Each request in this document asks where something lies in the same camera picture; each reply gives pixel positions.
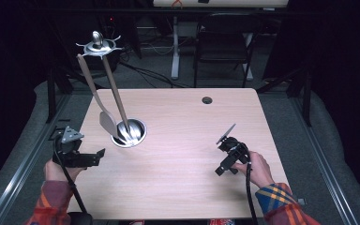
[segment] colorful sleeve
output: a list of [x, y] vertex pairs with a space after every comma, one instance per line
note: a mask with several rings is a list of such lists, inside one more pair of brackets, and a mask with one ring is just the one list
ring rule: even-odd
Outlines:
[[34, 209], [34, 215], [27, 225], [68, 225], [71, 220], [67, 214], [72, 191], [66, 181], [45, 181]]
[[286, 184], [263, 187], [256, 192], [256, 197], [269, 224], [319, 224], [302, 211]]

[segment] black chair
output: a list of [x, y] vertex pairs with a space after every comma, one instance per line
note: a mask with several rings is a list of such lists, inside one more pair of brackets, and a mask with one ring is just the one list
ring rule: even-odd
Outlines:
[[[249, 13], [213, 13], [202, 17], [197, 26], [194, 55], [194, 87], [197, 87], [198, 63], [247, 64], [242, 87], [250, 68], [253, 44], [263, 22]], [[245, 34], [251, 34], [247, 43]]]

